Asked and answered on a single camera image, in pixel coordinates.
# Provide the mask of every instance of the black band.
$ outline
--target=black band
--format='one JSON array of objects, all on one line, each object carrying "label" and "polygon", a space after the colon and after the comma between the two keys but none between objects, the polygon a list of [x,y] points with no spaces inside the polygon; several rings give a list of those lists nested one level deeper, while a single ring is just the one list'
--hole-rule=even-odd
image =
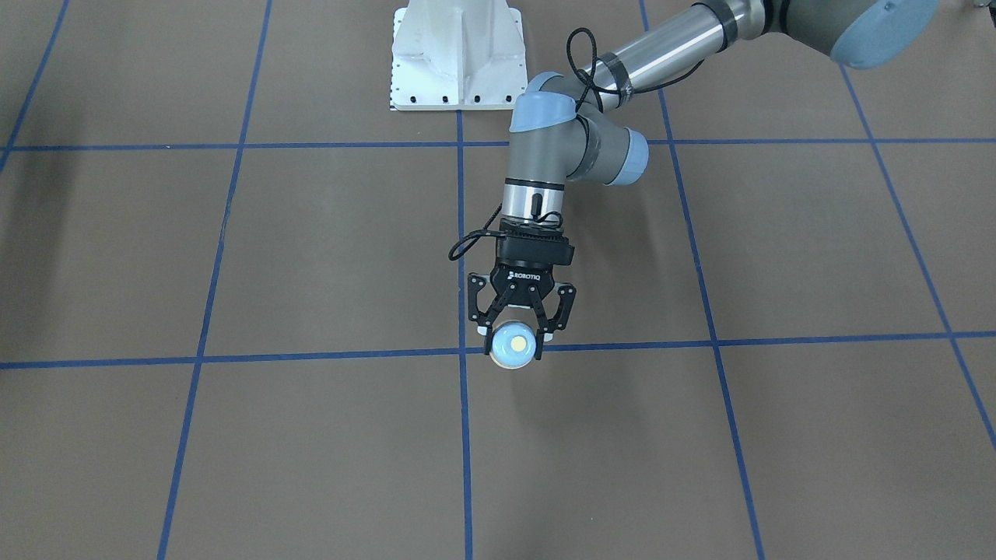
[{"label": "black band", "polygon": [[539,180],[526,180],[526,179],[513,179],[510,177],[505,177],[505,184],[514,184],[516,186],[531,186],[533,188],[548,188],[550,190],[564,190],[562,184],[556,182],[543,182]]},{"label": "black band", "polygon": [[778,14],[778,26],[782,28],[782,33],[789,34],[789,4],[792,0],[782,0],[782,10]]},{"label": "black band", "polygon": [[701,2],[692,4],[692,6],[699,5],[712,10],[712,13],[716,15],[716,19],[722,24],[723,48],[716,52],[721,53],[725,51],[727,47],[737,40],[737,35],[739,34],[736,15],[733,14],[733,10],[730,9],[729,4],[723,2],[723,0],[702,0]]},{"label": "black band", "polygon": [[629,80],[629,71],[625,68],[623,61],[616,56],[616,53],[605,53],[599,57],[599,60],[602,61],[602,64],[606,65],[606,68],[613,75],[613,80],[616,81],[616,89],[620,93],[619,104],[616,107],[622,107],[632,97],[633,92],[632,82]]},{"label": "black band", "polygon": [[772,5],[771,0],[764,0],[764,29],[761,31],[761,35],[771,31],[771,24],[775,22],[775,6]]}]

